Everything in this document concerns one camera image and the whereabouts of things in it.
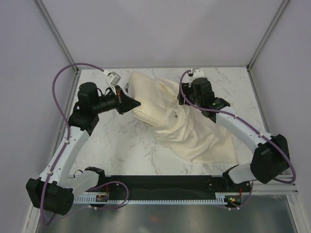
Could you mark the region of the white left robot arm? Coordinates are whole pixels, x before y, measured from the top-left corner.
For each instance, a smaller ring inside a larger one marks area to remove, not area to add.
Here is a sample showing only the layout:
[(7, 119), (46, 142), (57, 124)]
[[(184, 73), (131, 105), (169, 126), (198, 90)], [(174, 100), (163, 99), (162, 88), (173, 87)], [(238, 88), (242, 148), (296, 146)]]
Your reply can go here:
[(68, 175), (77, 155), (98, 124), (99, 114), (116, 110), (122, 115), (141, 105), (139, 101), (126, 95), (118, 85), (107, 90), (106, 95), (100, 95), (95, 83), (80, 85), (78, 101), (68, 119), (66, 135), (59, 148), (39, 177), (27, 181), (26, 190), (31, 202), (41, 212), (64, 216), (76, 197), (91, 189), (105, 189), (106, 179), (100, 168), (87, 167), (73, 179), (69, 179)]

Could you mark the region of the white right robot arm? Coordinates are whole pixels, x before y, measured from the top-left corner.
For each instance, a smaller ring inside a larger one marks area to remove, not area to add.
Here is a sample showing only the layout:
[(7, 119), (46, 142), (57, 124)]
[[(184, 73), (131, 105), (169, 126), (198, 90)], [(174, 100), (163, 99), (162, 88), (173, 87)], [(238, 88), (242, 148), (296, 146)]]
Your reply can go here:
[(259, 181), (267, 184), (277, 180), (277, 176), (291, 169), (293, 178), (296, 172), (290, 161), (287, 140), (281, 134), (273, 136), (253, 127), (238, 116), (230, 103), (214, 95), (210, 81), (199, 77), (191, 83), (179, 84), (180, 104), (191, 105), (214, 123), (226, 128), (241, 140), (252, 152), (250, 163), (236, 165), (223, 173), (222, 186), (226, 191), (234, 191), (240, 183)]

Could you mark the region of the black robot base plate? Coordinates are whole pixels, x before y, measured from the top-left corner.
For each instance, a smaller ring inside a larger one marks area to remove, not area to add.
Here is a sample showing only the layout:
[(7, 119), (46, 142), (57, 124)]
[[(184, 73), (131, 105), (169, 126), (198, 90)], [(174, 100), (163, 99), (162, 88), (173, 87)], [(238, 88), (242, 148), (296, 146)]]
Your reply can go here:
[(212, 198), (216, 193), (248, 193), (250, 182), (230, 183), (210, 175), (112, 175), (101, 176), (91, 192), (108, 192), (112, 198), (134, 200), (189, 200)]

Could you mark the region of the cream pillow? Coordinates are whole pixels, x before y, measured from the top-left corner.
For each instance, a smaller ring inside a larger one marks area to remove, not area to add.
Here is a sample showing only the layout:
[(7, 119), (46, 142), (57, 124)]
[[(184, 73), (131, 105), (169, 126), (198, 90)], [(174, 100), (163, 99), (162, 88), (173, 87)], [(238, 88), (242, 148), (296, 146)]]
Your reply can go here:
[(132, 110), (134, 116), (153, 127), (162, 124), (167, 110), (177, 99), (178, 83), (134, 71), (128, 84), (131, 97), (140, 102), (140, 106)]

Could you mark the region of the cream satin pillowcase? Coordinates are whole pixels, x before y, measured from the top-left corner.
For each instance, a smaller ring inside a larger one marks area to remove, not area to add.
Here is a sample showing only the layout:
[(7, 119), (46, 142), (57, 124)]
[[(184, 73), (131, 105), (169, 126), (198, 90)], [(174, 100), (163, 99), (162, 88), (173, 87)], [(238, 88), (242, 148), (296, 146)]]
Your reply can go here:
[(188, 105), (179, 105), (178, 83), (156, 80), (152, 97), (156, 139), (178, 157), (191, 163), (235, 164), (233, 135)]

